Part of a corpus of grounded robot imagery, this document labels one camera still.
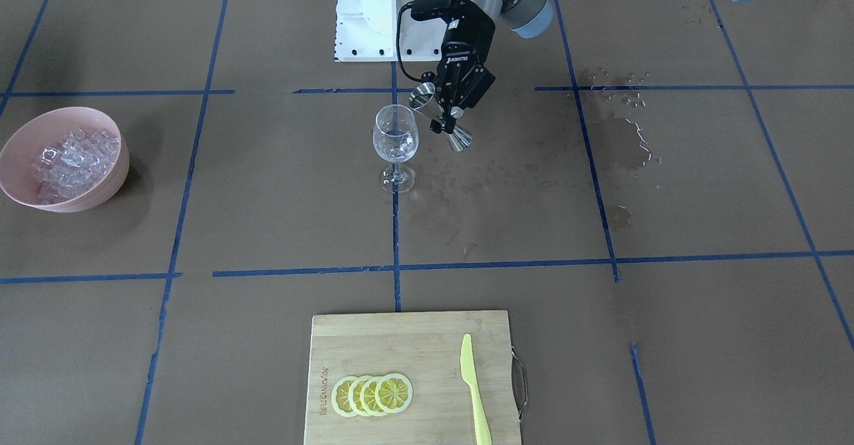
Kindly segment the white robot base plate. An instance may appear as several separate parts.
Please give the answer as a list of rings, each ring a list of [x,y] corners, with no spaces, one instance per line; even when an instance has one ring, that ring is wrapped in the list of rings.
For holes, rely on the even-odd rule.
[[[338,62],[436,62],[446,29],[442,20],[405,17],[400,8],[413,0],[338,0],[334,59]]]

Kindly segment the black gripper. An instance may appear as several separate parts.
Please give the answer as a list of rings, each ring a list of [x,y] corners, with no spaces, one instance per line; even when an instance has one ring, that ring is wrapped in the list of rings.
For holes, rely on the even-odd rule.
[[[476,107],[495,81],[485,68],[494,20],[483,11],[461,11],[445,24],[437,74],[427,71],[420,77],[420,113],[436,122],[431,125],[436,133],[454,132],[454,119]]]

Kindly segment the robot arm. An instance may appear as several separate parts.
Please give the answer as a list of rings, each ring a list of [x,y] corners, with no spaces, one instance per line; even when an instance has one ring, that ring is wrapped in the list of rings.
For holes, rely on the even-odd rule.
[[[413,0],[406,10],[415,21],[439,19],[446,31],[440,61],[434,72],[419,78],[433,88],[436,113],[430,129],[454,135],[464,110],[473,108],[494,83],[486,68],[495,25],[504,19],[519,37],[539,37],[552,23],[554,7],[548,0]]]

